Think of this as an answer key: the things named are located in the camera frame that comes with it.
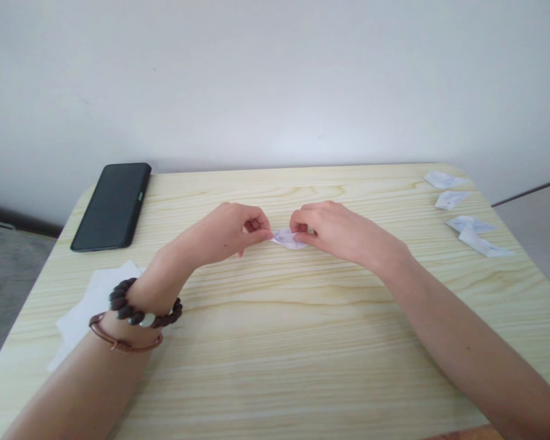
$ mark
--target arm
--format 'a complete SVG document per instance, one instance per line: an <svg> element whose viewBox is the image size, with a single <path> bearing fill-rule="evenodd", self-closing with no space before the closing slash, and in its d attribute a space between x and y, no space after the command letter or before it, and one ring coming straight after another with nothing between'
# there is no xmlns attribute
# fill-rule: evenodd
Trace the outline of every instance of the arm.
<svg viewBox="0 0 550 440"><path fill-rule="evenodd" d="M249 232L243 233L243 226ZM223 203L162 248L128 291L139 310L164 315L193 271L273 237L261 209ZM134 347L151 345L160 329L130 326L107 312L101 328ZM123 354L91 332L49 377L3 439L104 439L137 388L151 352Z"/></svg>
<svg viewBox="0 0 550 440"><path fill-rule="evenodd" d="M303 206L290 227L296 240L378 275L442 371L503 437L550 439L550 385L403 242L334 202Z"/></svg>

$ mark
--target gray carpet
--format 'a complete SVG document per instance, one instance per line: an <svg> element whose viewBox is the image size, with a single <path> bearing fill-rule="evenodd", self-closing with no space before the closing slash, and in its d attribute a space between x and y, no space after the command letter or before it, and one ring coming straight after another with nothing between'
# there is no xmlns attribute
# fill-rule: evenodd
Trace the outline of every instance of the gray carpet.
<svg viewBox="0 0 550 440"><path fill-rule="evenodd" d="M55 238L0 228L0 348L54 245Z"/></svg>

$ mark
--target phone screen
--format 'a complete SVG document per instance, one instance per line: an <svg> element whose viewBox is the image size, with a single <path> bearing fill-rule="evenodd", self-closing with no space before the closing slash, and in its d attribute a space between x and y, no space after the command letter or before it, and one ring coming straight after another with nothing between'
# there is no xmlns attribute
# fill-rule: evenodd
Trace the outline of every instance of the phone screen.
<svg viewBox="0 0 550 440"><path fill-rule="evenodd" d="M150 174L147 163L105 166L71 249L87 252L129 246Z"/></svg>

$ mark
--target copper wire bracelet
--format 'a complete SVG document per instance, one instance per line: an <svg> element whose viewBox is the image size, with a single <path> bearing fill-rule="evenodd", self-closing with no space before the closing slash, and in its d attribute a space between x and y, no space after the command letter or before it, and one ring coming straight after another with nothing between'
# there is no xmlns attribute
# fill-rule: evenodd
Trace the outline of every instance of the copper wire bracelet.
<svg viewBox="0 0 550 440"><path fill-rule="evenodd" d="M146 347L140 347L140 348L133 347L130 343L126 341L115 339L100 328L100 321L104 317L105 313L106 312L103 312L98 315L92 316L92 318L90 319L90 329L102 341L112 344L112 347L110 347L110 350L119 351L121 353L143 353L144 351L150 351L160 346L161 342L163 342L162 334L159 334L159 337L155 340L155 342L153 342L152 345L149 345Z"/></svg>

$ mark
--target white paper sheet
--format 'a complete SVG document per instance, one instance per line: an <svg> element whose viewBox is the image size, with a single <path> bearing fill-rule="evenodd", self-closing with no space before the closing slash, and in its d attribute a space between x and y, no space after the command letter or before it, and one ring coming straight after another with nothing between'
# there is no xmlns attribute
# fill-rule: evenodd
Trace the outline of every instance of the white paper sheet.
<svg viewBox="0 0 550 440"><path fill-rule="evenodd" d="M459 206L460 203L470 195L470 191L444 191L438 197L434 207L450 211Z"/></svg>
<svg viewBox="0 0 550 440"><path fill-rule="evenodd" d="M458 239L470 247L479 251L485 257L505 257L507 255L515 255L515 252L509 251L486 240L480 238L472 229L472 226L466 225L463 231L458 236Z"/></svg>
<svg viewBox="0 0 550 440"><path fill-rule="evenodd" d="M497 226L485 223L478 218L471 216L458 216L453 218L452 220L448 220L446 224L452 229L459 232L462 232L464 227L469 225L477 234L497 229Z"/></svg>
<svg viewBox="0 0 550 440"><path fill-rule="evenodd" d="M273 243L278 243L281 246L285 246L287 249L302 249L306 247L307 244L295 241L293 237L295 237L297 234L298 232L294 233L289 228L279 229L278 231L273 232L273 238L271 239L271 241Z"/></svg>
<svg viewBox="0 0 550 440"><path fill-rule="evenodd" d="M108 295L114 287L125 279L138 278L142 272L132 261L127 261L118 269L102 269L94 271L88 283L83 299L69 312L57 321L57 328L63 337L63 344L47 366L47 370L55 371L75 346L89 331L90 318L108 310Z"/></svg>
<svg viewBox="0 0 550 440"><path fill-rule="evenodd" d="M462 185L468 182L467 179L453 176L452 174L443 173L440 171L430 171L423 179L430 182L435 188L446 189L456 185Z"/></svg>

